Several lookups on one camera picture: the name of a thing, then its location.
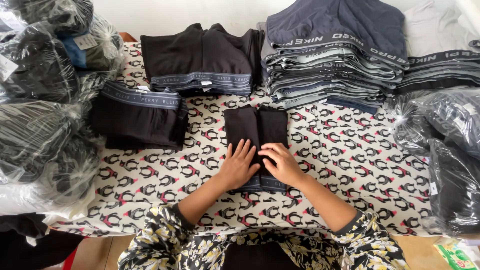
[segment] perry ellis waistband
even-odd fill
[[[205,87],[209,84],[248,84],[252,81],[251,74],[228,74],[214,72],[192,72],[190,74],[172,74],[160,77],[152,77],[151,83],[156,86],[177,86],[179,84],[187,84],[193,80],[205,82]]]
[[[181,103],[178,93],[148,92],[144,90],[132,90],[122,87],[115,82],[106,82],[100,94],[110,99],[149,108],[177,110]]]

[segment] mattress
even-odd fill
[[[148,86],[139,43],[125,43],[118,78]],[[183,151],[103,149],[96,197],[88,213],[51,227],[86,236],[120,236],[143,228],[152,205],[176,203],[219,171],[227,150],[223,110],[246,104],[279,108],[264,87],[250,97],[188,98]],[[288,110],[288,143],[302,170],[362,211],[378,214],[391,234],[428,236],[419,221],[431,215],[428,164],[394,143],[393,117],[316,103]],[[199,234],[258,228],[327,236],[325,222],[296,188],[286,193],[224,193],[197,224]]]

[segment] penguin print fabric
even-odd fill
[[[118,78],[148,86],[141,46],[125,43],[127,68]],[[138,232],[152,206],[174,204],[216,174],[227,151],[223,111],[245,105],[279,108],[259,87],[249,97],[188,98],[183,151],[104,149],[96,197],[88,214],[51,226],[88,236]],[[378,215],[391,234],[428,236],[419,221],[431,215],[428,165],[408,155],[388,132],[393,117],[322,103],[287,111],[288,144],[302,170],[355,208]],[[200,219],[198,234],[231,234],[258,227],[326,235],[325,222],[297,189],[223,194]]]

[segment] size label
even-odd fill
[[[0,55],[0,79],[4,82],[12,72],[18,68],[18,65],[3,55]]]
[[[150,89],[146,86],[137,86],[137,88],[143,91],[150,91]]]
[[[73,41],[77,44],[80,49],[88,49],[97,46],[95,39],[92,34],[86,34],[80,37],[75,37]]]
[[[23,31],[25,29],[25,26],[18,21],[17,16],[11,11],[0,12],[0,19],[15,31]]]
[[[437,195],[438,190],[437,190],[437,184],[435,182],[430,183],[430,195]]]

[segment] right hand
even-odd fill
[[[268,160],[263,159],[265,168],[280,182],[299,188],[309,175],[304,173],[295,158],[281,143],[268,143],[262,145],[258,152],[260,156],[268,156],[276,162],[276,167]]]

